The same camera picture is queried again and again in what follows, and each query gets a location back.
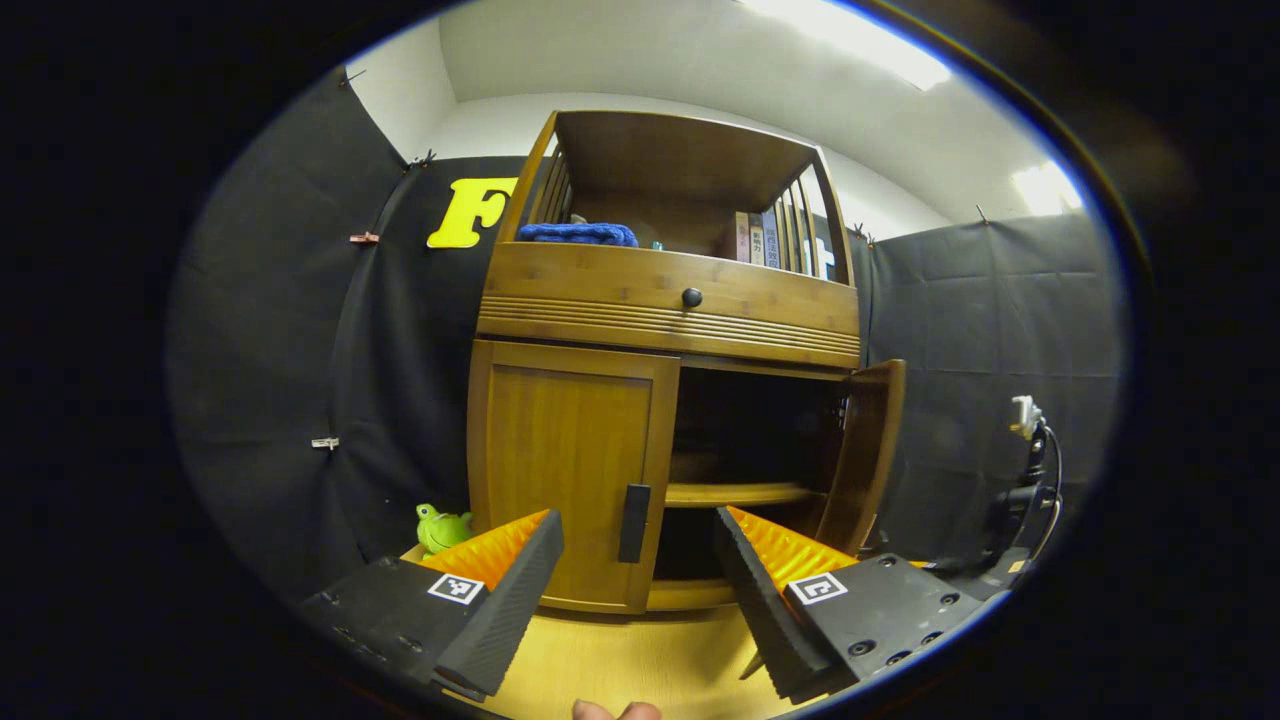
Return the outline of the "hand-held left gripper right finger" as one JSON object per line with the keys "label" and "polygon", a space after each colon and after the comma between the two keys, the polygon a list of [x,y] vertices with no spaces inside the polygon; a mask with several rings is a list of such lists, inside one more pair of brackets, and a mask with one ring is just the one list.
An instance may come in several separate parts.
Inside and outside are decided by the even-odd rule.
{"label": "hand-held left gripper right finger", "polygon": [[881,553],[855,559],[733,506],[714,548],[778,697],[795,705],[869,685],[938,653],[1001,607]]}

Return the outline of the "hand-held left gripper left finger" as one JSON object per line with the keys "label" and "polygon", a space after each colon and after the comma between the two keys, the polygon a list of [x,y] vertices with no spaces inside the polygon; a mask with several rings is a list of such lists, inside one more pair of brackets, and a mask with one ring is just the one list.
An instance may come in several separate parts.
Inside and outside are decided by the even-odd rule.
{"label": "hand-held left gripper left finger", "polygon": [[500,689],[563,548],[561,512],[543,509],[429,559],[371,562],[300,614],[397,685],[484,701]]}

